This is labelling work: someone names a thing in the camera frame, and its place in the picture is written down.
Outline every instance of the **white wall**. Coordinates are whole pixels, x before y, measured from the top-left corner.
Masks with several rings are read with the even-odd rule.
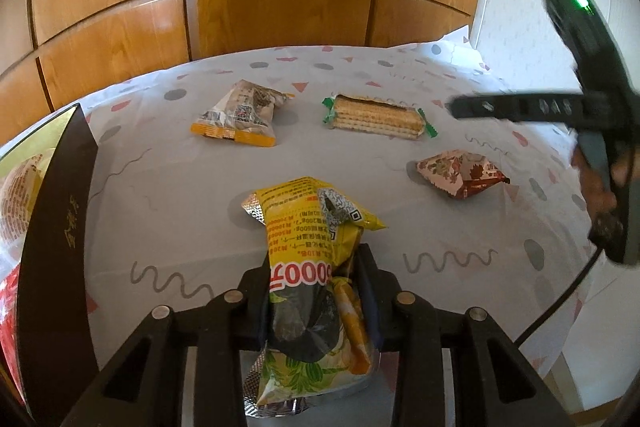
[[[512,89],[579,89],[542,0],[479,1],[471,42],[496,76]],[[640,89],[640,1],[594,1]],[[640,367],[640,270],[598,270],[563,349],[587,408],[620,396]]]

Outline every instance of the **white patterned tablecloth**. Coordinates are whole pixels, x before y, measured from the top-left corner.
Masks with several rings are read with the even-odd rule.
[[[240,203],[256,188],[300,176],[334,184],[385,222],[363,241],[403,288],[447,310],[481,306],[512,338],[521,333],[585,264],[589,220],[565,132],[456,121],[444,108],[459,93],[502,88],[465,41],[456,32],[392,49],[256,50],[149,73],[82,99],[99,144],[85,262],[100,365],[154,306],[200,306],[258,266],[265,233]],[[242,78],[295,94],[276,111],[273,148],[189,131]],[[337,92],[421,107],[439,135],[410,141],[327,129],[321,102]],[[458,201],[412,171],[413,162],[455,148],[488,156],[511,185]],[[587,290],[524,345],[541,374],[558,357]],[[368,390],[305,412],[304,423],[325,425],[349,410],[354,425],[388,425],[388,362]]]

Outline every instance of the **plastic wrapper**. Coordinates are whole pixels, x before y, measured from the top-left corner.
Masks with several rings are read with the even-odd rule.
[[[15,304],[22,248],[44,172],[53,149],[15,166],[0,185],[0,346],[9,372],[22,394],[15,339]]]
[[[432,138],[438,133],[420,108],[364,96],[338,94],[322,101],[328,109],[324,123],[355,131],[418,139],[427,132]]]
[[[279,404],[271,409],[282,413],[286,401],[365,380],[373,348],[351,266],[363,229],[384,225],[313,178],[258,190],[242,206],[266,226],[271,265],[271,328],[258,359],[256,405]]]
[[[479,194],[500,182],[510,183],[486,156],[460,149],[422,160],[416,168],[434,187],[457,200]]]
[[[276,143],[271,125],[273,109],[282,107],[290,96],[293,95],[240,80],[212,109],[200,115],[191,125],[191,132],[273,147]]]

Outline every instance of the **screw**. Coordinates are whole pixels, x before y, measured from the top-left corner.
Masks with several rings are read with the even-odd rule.
[[[469,310],[469,317],[475,321],[482,322],[485,320],[486,316],[487,313],[482,308],[475,307]]]
[[[408,306],[415,302],[415,295],[411,292],[400,292],[398,295],[396,295],[396,300],[400,304],[405,304]]]
[[[242,300],[242,292],[240,290],[229,290],[225,293],[225,301],[229,304],[235,304],[236,302],[240,302]]]
[[[155,318],[157,321],[159,321],[160,319],[165,319],[169,316],[169,313],[171,312],[171,309],[169,308],[169,306],[165,306],[164,304],[161,306],[156,306],[152,311],[151,311],[151,316],[153,318]]]

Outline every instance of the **green light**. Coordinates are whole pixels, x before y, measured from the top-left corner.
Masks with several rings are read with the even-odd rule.
[[[579,5],[580,8],[588,8],[589,7],[589,1],[587,0],[575,0]]]

